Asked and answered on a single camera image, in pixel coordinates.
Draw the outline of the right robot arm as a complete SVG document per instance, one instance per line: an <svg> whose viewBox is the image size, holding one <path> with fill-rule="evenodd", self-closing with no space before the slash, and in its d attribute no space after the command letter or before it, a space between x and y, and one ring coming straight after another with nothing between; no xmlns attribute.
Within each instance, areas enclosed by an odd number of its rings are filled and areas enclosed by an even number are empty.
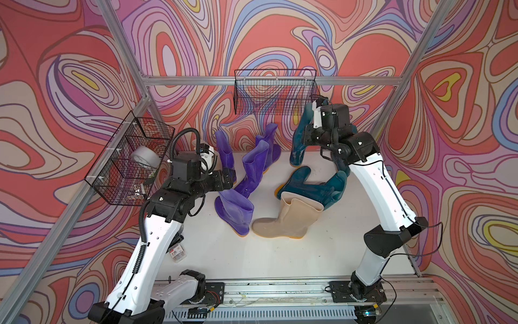
<svg viewBox="0 0 518 324"><path fill-rule="evenodd" d="M318 127L304 129L304 144L319 146L347 165L359 179L379 217L380 224L364 234L366 252L351 277L351 291L364 298L380 282L391 254L428 227L403 200L390 178L375 139L368 132L353 134L350 128Z"/></svg>

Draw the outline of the beige boot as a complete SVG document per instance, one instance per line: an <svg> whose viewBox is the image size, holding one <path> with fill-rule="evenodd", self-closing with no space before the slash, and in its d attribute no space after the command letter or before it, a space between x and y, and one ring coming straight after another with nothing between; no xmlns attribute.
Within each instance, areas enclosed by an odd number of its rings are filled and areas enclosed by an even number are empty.
<svg viewBox="0 0 518 324"><path fill-rule="evenodd" d="M207 143L200 144L200 152L194 153L191 156L192 161L205 161L207 164L213 164L215 161L216 155L214 152L214 148Z"/></svg>
<svg viewBox="0 0 518 324"><path fill-rule="evenodd" d="M281 193L281 210L276 219L260 218L252 223L253 233L264 238L303 238L324 211L318 201L300 194Z"/></svg>

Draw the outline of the teal boot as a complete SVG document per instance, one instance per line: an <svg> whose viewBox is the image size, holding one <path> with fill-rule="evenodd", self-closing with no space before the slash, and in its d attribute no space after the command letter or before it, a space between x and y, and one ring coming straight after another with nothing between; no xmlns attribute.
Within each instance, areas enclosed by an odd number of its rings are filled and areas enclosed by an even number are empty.
<svg viewBox="0 0 518 324"><path fill-rule="evenodd" d="M289 161L292 166L300 166L304 159L307 146L316 146L311 140L314 130L322 126L321 107L315 100L306 104L292 140L292 149Z"/></svg>
<svg viewBox="0 0 518 324"><path fill-rule="evenodd" d="M338 131L338 142L343 143L346 138L350 137L351 135L357 134L357 128L355 125L350 124L346 126L345 128L340 128ZM345 172L346 176L350 176L351 170L349 166L347 166L343 160L340 158L337 152L332 152L330 154L331 159L337 168L337 171L343 171Z"/></svg>
<svg viewBox="0 0 518 324"><path fill-rule="evenodd" d="M338 171L327 182L322 184L307 184L305 183L306 179L307 176L301 182L295 183L291 191L319 202L324 209L328 209L337 203L343 196L347 186L347 176L343 171Z"/></svg>
<svg viewBox="0 0 518 324"><path fill-rule="evenodd" d="M338 198L341 198L347 185L348 174L346 172L338 171L329 180L320 184L307 182L311 173L310 167L299 167L291 174L286 183L276 189L275 196L280 199L282 193L289 192L315 201L324 201L336 195L339 196Z"/></svg>

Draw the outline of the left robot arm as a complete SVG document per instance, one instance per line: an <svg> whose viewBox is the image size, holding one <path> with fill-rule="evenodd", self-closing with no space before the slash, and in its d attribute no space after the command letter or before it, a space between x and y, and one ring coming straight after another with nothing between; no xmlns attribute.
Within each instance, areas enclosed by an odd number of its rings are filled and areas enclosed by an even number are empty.
<svg viewBox="0 0 518 324"><path fill-rule="evenodd" d="M196 200L233 188L235 175L235 170L224 168L188 180L168 177L142 205L140 238L129 263L106 301L91 307L88 319L95 323L162 323L182 302L202 300L205 276L197 271L185 270L163 288L155 287L155 279Z"/></svg>

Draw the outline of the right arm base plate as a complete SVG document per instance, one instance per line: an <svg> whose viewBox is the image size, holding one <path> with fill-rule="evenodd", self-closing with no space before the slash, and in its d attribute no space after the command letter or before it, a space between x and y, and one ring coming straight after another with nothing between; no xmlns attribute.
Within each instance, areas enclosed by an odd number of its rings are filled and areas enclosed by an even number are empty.
<svg viewBox="0 0 518 324"><path fill-rule="evenodd" d="M325 287L325 292L331 295L334 303L382 304L387 301L380 280L372 286L365 286L359 280L332 281Z"/></svg>

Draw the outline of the beige boot front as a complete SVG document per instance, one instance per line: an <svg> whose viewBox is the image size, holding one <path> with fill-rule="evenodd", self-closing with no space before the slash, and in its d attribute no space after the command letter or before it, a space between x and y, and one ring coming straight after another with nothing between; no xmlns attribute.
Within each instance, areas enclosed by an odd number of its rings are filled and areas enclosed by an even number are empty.
<svg viewBox="0 0 518 324"><path fill-rule="evenodd" d="M324 211L318 201L300 194L281 193L281 210L276 219L260 218L252 223L253 233L264 238L303 238Z"/></svg>

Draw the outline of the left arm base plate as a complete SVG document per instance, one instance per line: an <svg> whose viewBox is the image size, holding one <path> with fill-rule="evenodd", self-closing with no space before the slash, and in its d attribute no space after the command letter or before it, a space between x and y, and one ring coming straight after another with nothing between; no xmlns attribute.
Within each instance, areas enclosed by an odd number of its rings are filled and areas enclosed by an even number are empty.
<svg viewBox="0 0 518 324"><path fill-rule="evenodd" d="M224 302L225 283L209 282L206 284L205 295L200 300L186 300L182 305L217 306Z"/></svg>

